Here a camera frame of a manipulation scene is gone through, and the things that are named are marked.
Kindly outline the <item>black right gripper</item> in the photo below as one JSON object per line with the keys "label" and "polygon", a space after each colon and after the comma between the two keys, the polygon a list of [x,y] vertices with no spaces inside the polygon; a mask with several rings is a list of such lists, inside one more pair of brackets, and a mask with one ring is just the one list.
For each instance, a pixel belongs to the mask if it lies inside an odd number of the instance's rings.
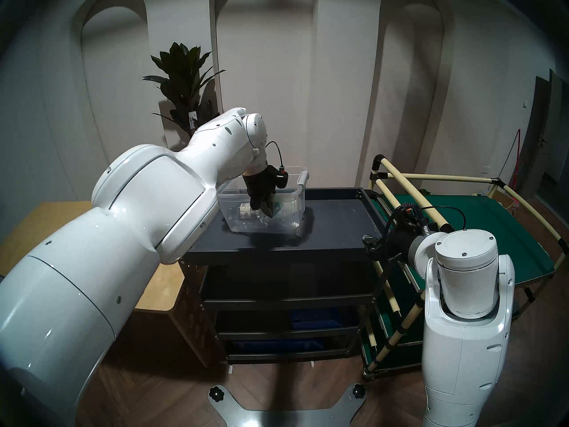
{"label": "black right gripper", "polygon": [[390,232],[388,236],[373,238],[365,235],[363,244],[368,257],[380,264],[392,260],[409,264],[409,253],[416,235],[409,232]]}

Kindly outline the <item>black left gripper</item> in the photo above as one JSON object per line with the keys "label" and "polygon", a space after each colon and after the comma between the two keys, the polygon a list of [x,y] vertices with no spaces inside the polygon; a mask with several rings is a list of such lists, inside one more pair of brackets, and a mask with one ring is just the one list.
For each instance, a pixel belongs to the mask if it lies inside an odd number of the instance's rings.
{"label": "black left gripper", "polygon": [[247,193],[250,197],[250,208],[252,211],[261,211],[269,218],[273,218],[276,212],[275,203],[269,199],[270,195],[276,193],[276,189],[283,189],[287,186],[289,174],[285,168],[275,168],[273,165],[267,167],[257,174],[242,176]]}

